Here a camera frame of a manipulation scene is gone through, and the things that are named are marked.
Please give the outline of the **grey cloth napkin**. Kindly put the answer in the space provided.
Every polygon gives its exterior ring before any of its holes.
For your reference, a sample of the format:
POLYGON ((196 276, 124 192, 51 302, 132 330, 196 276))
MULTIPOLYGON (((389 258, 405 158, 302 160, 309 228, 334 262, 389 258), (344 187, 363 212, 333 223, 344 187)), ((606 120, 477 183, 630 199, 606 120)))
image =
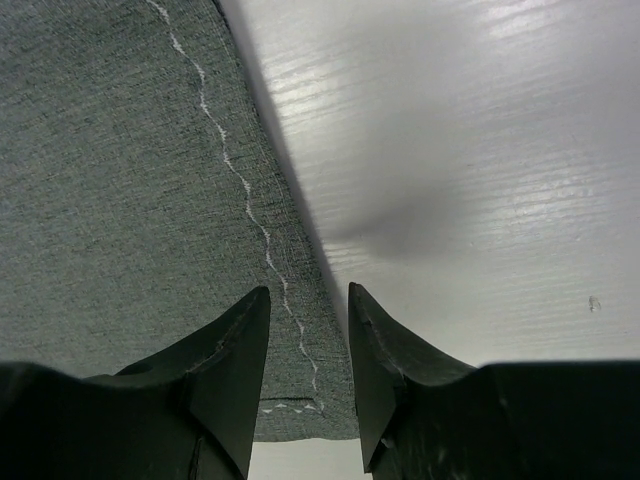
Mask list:
POLYGON ((1 5, 1 356, 113 373, 271 295, 255 437, 357 436, 320 267, 215 1, 1 5))

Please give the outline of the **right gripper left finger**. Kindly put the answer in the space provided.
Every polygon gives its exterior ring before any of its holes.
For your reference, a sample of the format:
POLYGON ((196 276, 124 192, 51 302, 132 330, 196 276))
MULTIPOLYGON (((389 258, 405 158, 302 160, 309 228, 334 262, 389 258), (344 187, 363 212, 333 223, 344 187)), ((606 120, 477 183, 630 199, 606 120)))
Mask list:
POLYGON ((1 366, 5 479, 244 479, 269 342, 267 288, 113 375, 1 366))

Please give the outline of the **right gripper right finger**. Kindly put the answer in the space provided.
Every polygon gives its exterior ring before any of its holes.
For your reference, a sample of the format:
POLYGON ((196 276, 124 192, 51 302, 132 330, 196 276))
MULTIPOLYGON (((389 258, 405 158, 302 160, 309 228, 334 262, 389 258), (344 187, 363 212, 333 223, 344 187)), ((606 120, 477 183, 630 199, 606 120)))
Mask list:
POLYGON ((635 361, 470 366, 348 292, 363 467, 376 479, 635 479, 635 361))

